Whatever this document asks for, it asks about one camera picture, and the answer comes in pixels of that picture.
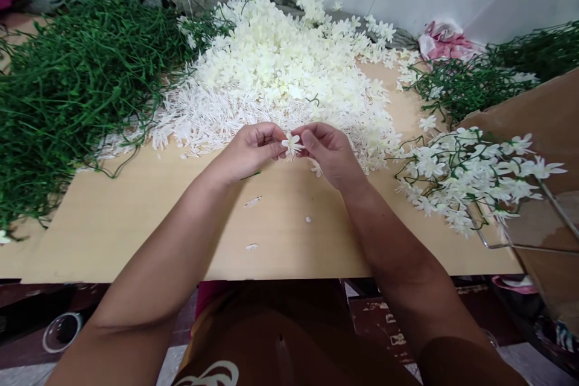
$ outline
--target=person's left hand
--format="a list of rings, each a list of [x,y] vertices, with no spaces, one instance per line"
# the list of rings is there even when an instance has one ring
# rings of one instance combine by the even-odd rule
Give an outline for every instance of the person's left hand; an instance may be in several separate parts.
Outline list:
[[[285,139],[282,129],[273,122],[245,125],[206,171],[231,185],[253,175],[268,159],[284,158],[287,148],[281,141]]]

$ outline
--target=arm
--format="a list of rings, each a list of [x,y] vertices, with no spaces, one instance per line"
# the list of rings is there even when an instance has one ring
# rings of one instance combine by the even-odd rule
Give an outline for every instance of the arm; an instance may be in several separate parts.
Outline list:
[[[493,351],[438,260],[370,184],[344,133],[327,124],[300,127],[307,151],[342,194],[378,287],[416,360],[438,337],[458,337]]]
[[[48,386],[155,384],[177,315],[209,266],[224,197],[281,156],[283,139],[271,122],[239,131],[115,279]]]

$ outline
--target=wooden table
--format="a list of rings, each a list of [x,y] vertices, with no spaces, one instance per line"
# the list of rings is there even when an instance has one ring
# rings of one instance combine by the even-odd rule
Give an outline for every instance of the wooden table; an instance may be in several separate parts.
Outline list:
[[[388,111],[403,139],[420,134],[420,97],[396,91],[396,70],[362,65],[372,79],[390,91]],[[0,277],[21,277],[23,283],[111,282],[160,223],[191,180],[214,158],[182,160],[183,149],[141,149],[116,180],[94,172],[75,176],[42,239],[0,249],[0,268],[14,261]],[[110,160],[110,168],[127,156]],[[305,279],[368,276],[338,192],[325,178],[316,178],[304,160],[271,163],[258,176],[232,190],[206,279]],[[509,248],[486,249],[477,236],[465,239],[438,216],[425,217],[396,193],[390,169],[374,172],[370,181],[396,215],[433,252],[451,275],[520,273]],[[254,207],[243,205],[261,196]],[[485,229],[492,244],[496,229]],[[247,250],[250,244],[257,244]]]

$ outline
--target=shirt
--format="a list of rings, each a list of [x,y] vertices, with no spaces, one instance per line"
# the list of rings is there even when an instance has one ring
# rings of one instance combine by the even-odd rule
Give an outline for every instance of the shirt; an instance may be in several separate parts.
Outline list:
[[[498,353],[459,338],[433,340],[418,365],[425,385],[527,384]],[[354,333],[327,281],[242,284],[195,322],[181,367],[174,386],[420,384]]]

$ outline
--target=person's right hand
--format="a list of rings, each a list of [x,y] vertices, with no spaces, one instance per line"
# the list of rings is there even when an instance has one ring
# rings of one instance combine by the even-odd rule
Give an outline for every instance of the person's right hand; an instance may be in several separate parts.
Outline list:
[[[291,135],[300,136],[306,147],[298,156],[315,159],[330,184],[343,195],[355,192],[368,182],[348,138],[341,131],[323,122],[314,122],[296,128]]]

